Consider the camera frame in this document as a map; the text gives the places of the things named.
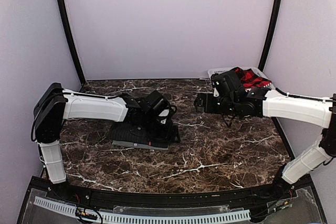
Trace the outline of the black pinstriped long sleeve shirt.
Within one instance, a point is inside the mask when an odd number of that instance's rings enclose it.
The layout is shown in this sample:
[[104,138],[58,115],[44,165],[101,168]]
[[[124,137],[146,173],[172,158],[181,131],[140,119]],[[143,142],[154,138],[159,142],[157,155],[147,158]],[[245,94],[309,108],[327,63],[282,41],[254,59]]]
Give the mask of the black pinstriped long sleeve shirt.
[[123,141],[146,144],[155,147],[168,147],[168,142],[151,140],[146,135],[146,130],[138,129],[129,123],[113,123],[110,127],[108,138],[110,141]]

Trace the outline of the grey shirt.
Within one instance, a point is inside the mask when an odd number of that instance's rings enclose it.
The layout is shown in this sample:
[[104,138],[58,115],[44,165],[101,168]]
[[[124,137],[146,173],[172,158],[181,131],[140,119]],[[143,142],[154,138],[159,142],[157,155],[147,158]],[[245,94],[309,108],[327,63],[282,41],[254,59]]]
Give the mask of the grey shirt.
[[112,145],[132,147],[132,148],[141,148],[141,149],[146,149],[146,150],[160,150],[160,151],[167,151],[169,149],[169,146],[168,147],[155,147],[155,146],[150,146],[146,144],[123,142],[123,141],[112,141]]

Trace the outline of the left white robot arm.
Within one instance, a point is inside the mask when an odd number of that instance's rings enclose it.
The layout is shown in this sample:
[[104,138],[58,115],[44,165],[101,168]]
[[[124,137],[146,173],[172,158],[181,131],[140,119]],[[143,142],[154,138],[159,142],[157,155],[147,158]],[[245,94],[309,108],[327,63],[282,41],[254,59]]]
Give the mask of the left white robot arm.
[[65,121],[92,119],[111,121],[113,145],[149,150],[168,150],[181,141],[172,117],[177,107],[157,90],[135,98],[122,93],[113,97],[74,92],[52,83],[34,107],[30,137],[39,146],[53,191],[63,201],[74,197],[66,183],[60,149],[60,132]]

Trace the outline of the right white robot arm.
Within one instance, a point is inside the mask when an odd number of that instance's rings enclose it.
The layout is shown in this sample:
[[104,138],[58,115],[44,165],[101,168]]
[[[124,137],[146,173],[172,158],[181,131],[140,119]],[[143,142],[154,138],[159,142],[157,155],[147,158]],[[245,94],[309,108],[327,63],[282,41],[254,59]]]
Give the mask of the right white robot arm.
[[254,88],[249,92],[199,93],[197,111],[277,119],[295,157],[283,165],[268,188],[280,199],[304,175],[335,158],[335,96],[310,97],[278,89]]

